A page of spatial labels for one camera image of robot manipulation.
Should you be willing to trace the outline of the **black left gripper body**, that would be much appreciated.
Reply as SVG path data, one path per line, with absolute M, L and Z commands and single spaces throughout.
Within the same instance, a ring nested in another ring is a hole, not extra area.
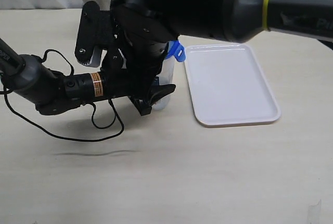
M 127 70 L 107 71 L 101 70 L 100 76 L 103 85 L 103 97 L 115 99 L 128 97 L 141 116 L 150 115 L 152 106 L 142 99 L 135 91 L 135 83 Z

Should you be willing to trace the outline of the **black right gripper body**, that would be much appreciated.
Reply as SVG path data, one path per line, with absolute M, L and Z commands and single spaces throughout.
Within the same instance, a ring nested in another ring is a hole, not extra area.
M 112 32 L 117 36 L 110 44 L 107 56 L 122 52 L 124 69 L 104 61 L 107 71 L 127 70 L 135 83 L 135 91 L 148 99 L 152 86 L 159 85 L 158 75 L 168 52 L 169 26 L 160 11 L 143 4 L 112 2 L 110 4 Z

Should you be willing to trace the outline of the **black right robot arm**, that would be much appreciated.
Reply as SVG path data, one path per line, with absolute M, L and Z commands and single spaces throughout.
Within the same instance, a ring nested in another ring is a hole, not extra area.
M 332 0 L 111 0 L 127 76 L 107 86 L 112 97 L 161 98 L 154 85 L 167 43 L 180 35 L 243 43 L 263 31 L 316 39 L 332 47 Z

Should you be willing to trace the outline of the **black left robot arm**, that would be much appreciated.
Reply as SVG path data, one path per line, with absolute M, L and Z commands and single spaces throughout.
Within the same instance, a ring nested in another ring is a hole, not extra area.
M 44 116 L 60 115 L 86 104 L 128 97 L 139 114 L 149 115 L 154 103 L 175 91 L 160 85 L 157 75 L 167 56 L 164 44 L 157 57 L 136 64 L 125 62 L 121 49 L 107 50 L 98 72 L 65 75 L 44 66 L 47 56 L 18 54 L 1 41 L 1 82 L 35 105 Z

